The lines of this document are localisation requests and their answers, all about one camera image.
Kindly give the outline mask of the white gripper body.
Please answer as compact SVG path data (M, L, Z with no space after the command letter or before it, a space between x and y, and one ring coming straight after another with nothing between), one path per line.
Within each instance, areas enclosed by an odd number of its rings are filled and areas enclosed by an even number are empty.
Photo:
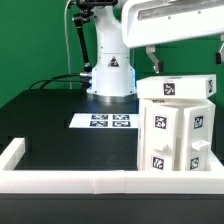
M224 34L224 0L128 0L122 36L129 48Z

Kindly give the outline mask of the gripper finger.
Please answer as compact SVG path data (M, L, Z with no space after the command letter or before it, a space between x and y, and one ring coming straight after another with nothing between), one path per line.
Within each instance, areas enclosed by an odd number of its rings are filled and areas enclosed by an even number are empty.
M221 38L222 45L220 50L215 53L216 64L224 64L224 34L222 34L220 38Z
M154 63L154 71L156 73L161 73L164 71L164 63L162 61L159 61L157 57L154 55L155 53L155 47L154 46L147 46L146 47L146 53L148 57L151 59L151 61Z

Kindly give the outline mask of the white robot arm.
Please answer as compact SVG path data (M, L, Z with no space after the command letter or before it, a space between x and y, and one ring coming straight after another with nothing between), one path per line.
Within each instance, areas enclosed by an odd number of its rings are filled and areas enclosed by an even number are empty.
M97 33L97 64L89 96L121 101L136 94L130 50L145 47L154 69L158 44L224 35L224 0L89 0Z

